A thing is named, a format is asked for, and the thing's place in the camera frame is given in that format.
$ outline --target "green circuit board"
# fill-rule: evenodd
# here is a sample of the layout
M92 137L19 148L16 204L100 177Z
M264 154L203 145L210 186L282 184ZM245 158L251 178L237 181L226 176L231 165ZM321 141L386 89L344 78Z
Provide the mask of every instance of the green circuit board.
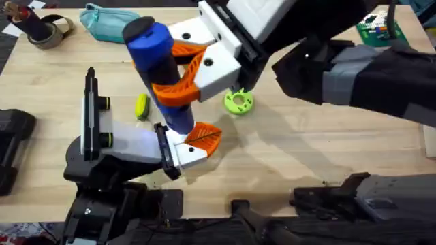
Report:
M381 33L375 33L375 27L385 27L384 18L386 18L386 12L379 12L378 14L367 15L362 22L356 25L357 30L362 38L364 44L372 47L388 47L390 42L388 39L387 31ZM403 31L397 22L395 22L396 38L401 39L408 43Z

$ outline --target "tape roll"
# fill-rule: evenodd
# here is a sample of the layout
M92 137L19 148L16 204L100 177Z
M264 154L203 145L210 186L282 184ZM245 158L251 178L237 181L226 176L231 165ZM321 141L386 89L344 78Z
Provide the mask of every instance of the tape roll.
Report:
M62 18L65 19L68 24L68 30L66 32L62 32L60 28L58 28L58 26L55 23L53 23L54 21L60 20ZM41 18L41 21L43 21L45 25L52 30L52 35L47 39L41 41L36 41L32 39L30 35L27 36L27 39L31 44L37 46L42 50L46 50L58 46L62 42L62 40L68 37L71 34L71 32L74 30L74 24L69 18L65 18L57 14L51 14L45 16Z

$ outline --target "gray panel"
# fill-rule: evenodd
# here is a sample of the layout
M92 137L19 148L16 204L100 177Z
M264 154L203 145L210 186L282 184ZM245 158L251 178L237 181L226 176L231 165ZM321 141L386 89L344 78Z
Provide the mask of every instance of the gray panel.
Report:
M378 54L373 47L365 45L346 48L338 54L332 61L336 65L323 75L323 101L334 105L349 105L357 74Z
M357 189L356 201L379 221L403 218L436 221L436 174L371 175Z
M407 106L403 118L436 127L436 111L414 103L410 103Z
M74 239L74 242L72 244L67 242L67 245L96 245L96 241L86 240L82 238L76 238Z

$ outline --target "yellow object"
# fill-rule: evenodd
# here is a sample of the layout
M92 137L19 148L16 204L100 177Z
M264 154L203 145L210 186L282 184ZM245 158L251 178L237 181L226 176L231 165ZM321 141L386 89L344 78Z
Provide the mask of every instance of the yellow object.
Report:
M139 95L138 99L136 100L136 107L135 107L135 116L138 120L146 120L149 117L150 112L150 97L142 93Z

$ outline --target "green gear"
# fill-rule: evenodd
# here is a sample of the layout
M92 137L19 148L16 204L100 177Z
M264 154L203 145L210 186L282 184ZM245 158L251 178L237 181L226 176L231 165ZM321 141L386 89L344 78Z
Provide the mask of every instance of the green gear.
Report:
M243 101L242 105L234 102L235 97L240 97ZM254 98L250 92L245 93L244 89L232 94L231 91L227 92L224 97L224 106L232 114L243 115L249 112L254 106Z

